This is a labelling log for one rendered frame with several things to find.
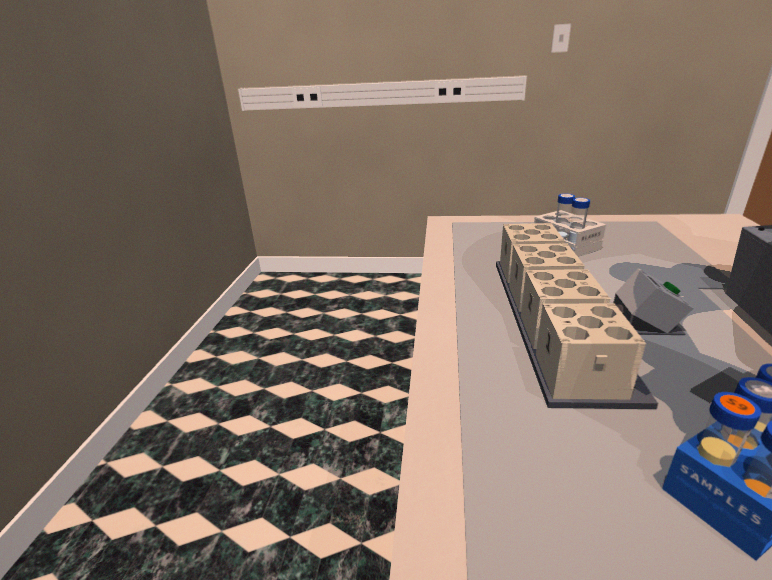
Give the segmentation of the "blue tube rack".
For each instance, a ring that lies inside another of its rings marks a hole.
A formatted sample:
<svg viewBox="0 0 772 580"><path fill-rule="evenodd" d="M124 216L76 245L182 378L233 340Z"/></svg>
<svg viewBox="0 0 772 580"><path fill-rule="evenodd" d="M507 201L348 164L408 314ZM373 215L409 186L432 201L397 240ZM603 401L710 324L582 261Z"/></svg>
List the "blue tube rack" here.
<svg viewBox="0 0 772 580"><path fill-rule="evenodd" d="M704 430L677 447L662 489L757 561L772 547L772 499L743 476L761 440L732 466L714 465L697 449Z"/></svg>

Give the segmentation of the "grey tube rack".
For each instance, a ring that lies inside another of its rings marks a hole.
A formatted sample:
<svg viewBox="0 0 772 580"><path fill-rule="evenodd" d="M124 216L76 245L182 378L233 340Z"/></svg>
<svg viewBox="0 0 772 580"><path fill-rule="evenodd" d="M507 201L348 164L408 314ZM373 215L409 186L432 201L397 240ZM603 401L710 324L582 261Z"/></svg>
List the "grey tube rack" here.
<svg viewBox="0 0 772 580"><path fill-rule="evenodd" d="M565 240L565 243L567 243L569 246L575 248L574 253L579 256L583 256L595 251L600 250L603 237L604 237L604 230L603 225L600 222L586 219L586 223L593 223L596 224L595 226L587 226L585 225L584 229L572 229L570 228L570 224L558 224L556 223L556 213L551 212L539 216L535 216L534 218L534 224L536 223L552 223L552 225L563 228L568 230L568 236L563 237ZM553 218L552 218L553 217ZM541 221L540 221L541 220ZM554 226L554 227L555 227ZM569 231L577 233L576 243L573 243L571 241L568 241L569 237Z"/></svg>

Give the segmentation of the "grey bench mat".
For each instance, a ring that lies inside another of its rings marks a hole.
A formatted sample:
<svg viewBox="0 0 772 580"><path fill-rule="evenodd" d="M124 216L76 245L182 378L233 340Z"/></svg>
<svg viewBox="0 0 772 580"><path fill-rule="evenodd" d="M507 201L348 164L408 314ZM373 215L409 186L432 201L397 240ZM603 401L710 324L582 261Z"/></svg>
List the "grey bench mat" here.
<svg viewBox="0 0 772 580"><path fill-rule="evenodd" d="M700 289L729 278L657 221L579 256L613 303L640 269L694 308L640 335L650 409L548 408L496 267L503 224L452 222L468 580L772 580L662 488L679 445L772 356Z"/></svg>

